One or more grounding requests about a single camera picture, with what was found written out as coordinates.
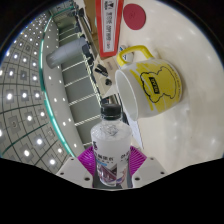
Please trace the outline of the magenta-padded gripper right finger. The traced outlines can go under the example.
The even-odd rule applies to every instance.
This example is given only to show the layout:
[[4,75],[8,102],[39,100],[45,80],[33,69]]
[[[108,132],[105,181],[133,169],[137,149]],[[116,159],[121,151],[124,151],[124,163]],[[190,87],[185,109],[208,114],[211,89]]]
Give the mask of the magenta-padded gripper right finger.
[[147,157],[135,147],[130,148],[127,186],[140,188],[167,175],[155,157]]

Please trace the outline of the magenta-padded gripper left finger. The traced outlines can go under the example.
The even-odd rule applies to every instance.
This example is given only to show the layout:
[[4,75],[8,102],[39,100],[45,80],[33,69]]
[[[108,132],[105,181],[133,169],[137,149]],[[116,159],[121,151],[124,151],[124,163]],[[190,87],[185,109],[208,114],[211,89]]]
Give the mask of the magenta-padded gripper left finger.
[[78,157],[70,157],[56,175],[81,187],[92,188],[95,170],[93,148],[89,147]]

